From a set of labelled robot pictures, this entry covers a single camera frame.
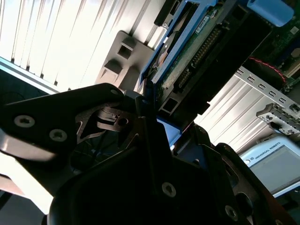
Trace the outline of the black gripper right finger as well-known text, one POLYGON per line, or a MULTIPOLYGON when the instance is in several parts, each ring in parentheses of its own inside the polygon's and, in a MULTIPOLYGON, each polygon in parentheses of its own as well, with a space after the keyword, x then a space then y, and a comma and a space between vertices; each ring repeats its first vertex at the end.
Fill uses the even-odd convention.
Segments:
POLYGON ((296 222, 227 144, 213 146, 208 133, 191 124, 184 132, 209 176, 207 216, 214 225, 294 225, 296 222))

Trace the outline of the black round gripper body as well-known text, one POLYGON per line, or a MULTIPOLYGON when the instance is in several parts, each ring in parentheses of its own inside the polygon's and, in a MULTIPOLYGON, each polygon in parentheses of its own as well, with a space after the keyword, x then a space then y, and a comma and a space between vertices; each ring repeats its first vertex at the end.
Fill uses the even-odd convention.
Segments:
POLYGON ((213 225, 208 173, 164 151, 150 160, 133 147, 69 180, 55 196, 50 225, 213 225))

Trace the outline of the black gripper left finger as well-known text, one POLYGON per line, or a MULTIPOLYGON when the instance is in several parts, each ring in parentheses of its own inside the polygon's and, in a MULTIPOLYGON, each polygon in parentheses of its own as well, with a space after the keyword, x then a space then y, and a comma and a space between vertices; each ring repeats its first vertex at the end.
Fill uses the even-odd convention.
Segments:
POLYGON ((0 108, 0 172, 39 208, 49 209, 75 176, 70 155, 106 131, 119 134, 120 152, 145 150, 150 160, 170 151, 152 93, 122 92, 104 83, 0 108))

